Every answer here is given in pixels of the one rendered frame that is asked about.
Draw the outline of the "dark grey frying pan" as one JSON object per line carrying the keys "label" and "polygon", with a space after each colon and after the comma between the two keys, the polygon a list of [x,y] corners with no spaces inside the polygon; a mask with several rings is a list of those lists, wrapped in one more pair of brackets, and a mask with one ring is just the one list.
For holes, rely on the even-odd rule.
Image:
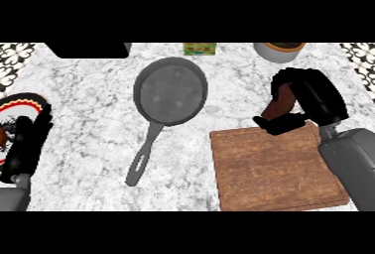
{"label": "dark grey frying pan", "polygon": [[133,85],[133,102],[149,127],[125,176],[130,187],[137,185],[144,172],[152,143],[162,128],[183,124],[196,116],[206,95],[205,73],[192,61],[164,58],[142,70]]}

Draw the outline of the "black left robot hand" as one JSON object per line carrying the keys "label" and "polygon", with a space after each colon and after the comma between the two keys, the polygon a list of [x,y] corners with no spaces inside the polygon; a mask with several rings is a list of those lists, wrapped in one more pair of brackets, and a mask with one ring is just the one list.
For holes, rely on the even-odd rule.
{"label": "black left robot hand", "polygon": [[32,176],[35,173],[41,149],[53,127],[51,119],[50,104],[46,104],[35,120],[31,120],[28,116],[19,116],[16,119],[15,141],[0,174],[0,182],[4,184],[13,183],[15,176],[20,174]]}

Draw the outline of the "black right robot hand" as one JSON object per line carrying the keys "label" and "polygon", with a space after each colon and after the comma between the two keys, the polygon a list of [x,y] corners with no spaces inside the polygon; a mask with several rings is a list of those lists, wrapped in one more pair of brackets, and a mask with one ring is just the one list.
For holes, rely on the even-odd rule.
{"label": "black right robot hand", "polygon": [[255,123],[271,135],[302,127],[307,120],[320,127],[348,118],[341,94],[320,70],[294,67],[282,69],[271,80],[271,100],[279,98],[279,87],[285,83],[295,97],[291,112],[273,120],[261,115],[254,117]]}

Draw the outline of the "black appliance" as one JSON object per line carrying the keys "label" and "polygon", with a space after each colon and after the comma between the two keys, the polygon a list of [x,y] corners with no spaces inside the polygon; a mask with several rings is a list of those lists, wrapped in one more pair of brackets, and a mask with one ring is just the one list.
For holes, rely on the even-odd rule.
{"label": "black appliance", "polygon": [[60,59],[125,59],[131,43],[47,43]]}

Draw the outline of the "brown sweet potato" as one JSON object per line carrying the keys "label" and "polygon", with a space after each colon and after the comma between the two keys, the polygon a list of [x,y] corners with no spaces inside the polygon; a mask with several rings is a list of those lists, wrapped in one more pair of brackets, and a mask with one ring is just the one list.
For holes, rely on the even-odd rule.
{"label": "brown sweet potato", "polygon": [[294,108],[295,97],[289,90],[289,84],[285,83],[279,87],[279,98],[271,100],[261,114],[267,120],[273,120],[288,114]]}

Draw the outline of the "green box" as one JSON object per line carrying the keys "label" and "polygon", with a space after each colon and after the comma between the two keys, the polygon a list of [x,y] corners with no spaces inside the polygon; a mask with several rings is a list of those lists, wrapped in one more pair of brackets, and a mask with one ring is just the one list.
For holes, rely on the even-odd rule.
{"label": "green box", "polygon": [[215,43],[184,43],[183,53],[186,56],[212,56],[215,48]]}

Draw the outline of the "patterned red black plate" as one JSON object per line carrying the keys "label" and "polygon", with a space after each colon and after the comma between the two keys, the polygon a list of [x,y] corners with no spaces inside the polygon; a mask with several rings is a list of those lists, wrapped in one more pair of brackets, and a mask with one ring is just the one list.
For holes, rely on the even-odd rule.
{"label": "patterned red black plate", "polygon": [[13,145],[16,119],[26,116],[35,120],[46,104],[46,98],[32,92],[16,93],[0,99],[0,166]]}

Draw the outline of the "brown wooden cutting board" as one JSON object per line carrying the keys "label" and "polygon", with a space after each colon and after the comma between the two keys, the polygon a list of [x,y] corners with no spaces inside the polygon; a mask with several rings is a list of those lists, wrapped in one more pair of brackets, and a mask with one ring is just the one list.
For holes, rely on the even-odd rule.
{"label": "brown wooden cutting board", "polygon": [[214,131],[209,138],[224,211],[310,210],[348,203],[317,152],[313,123],[277,136],[252,127]]}

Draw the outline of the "grey pot with orange rim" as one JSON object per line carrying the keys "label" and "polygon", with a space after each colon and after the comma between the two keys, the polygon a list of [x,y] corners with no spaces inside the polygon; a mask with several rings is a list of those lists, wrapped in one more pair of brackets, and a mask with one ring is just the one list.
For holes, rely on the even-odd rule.
{"label": "grey pot with orange rim", "polygon": [[254,49],[263,59],[276,64],[289,63],[301,49],[304,43],[292,43],[292,47],[288,48],[285,45],[274,45],[273,43],[254,43]]}

